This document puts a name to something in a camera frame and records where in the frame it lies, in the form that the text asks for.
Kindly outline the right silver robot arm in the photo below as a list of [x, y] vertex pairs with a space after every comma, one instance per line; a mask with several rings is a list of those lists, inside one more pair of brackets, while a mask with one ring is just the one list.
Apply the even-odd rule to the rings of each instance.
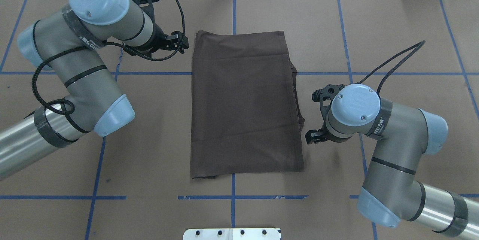
[[478, 202], [415, 179], [421, 157], [438, 153], [447, 140], [445, 119], [358, 83], [327, 85], [312, 100], [320, 103], [323, 124], [306, 133], [308, 144], [342, 143], [354, 134], [377, 141], [357, 202], [365, 218], [388, 228], [406, 220], [446, 237], [478, 239]]

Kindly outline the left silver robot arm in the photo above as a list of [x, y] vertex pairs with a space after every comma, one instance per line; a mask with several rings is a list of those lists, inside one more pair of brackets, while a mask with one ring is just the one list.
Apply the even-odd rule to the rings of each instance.
[[159, 49], [183, 54], [183, 10], [181, 31], [165, 34], [155, 22], [158, 1], [68, 0], [19, 34], [19, 51], [36, 67], [31, 89], [40, 106], [1, 132], [2, 180], [91, 131], [105, 137], [133, 121], [133, 107], [98, 50], [118, 46], [150, 61], [166, 60], [152, 57]]

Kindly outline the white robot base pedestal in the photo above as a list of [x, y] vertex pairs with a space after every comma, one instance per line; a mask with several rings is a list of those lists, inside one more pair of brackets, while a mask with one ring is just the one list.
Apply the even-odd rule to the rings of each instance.
[[279, 228], [192, 228], [183, 240], [281, 240]]

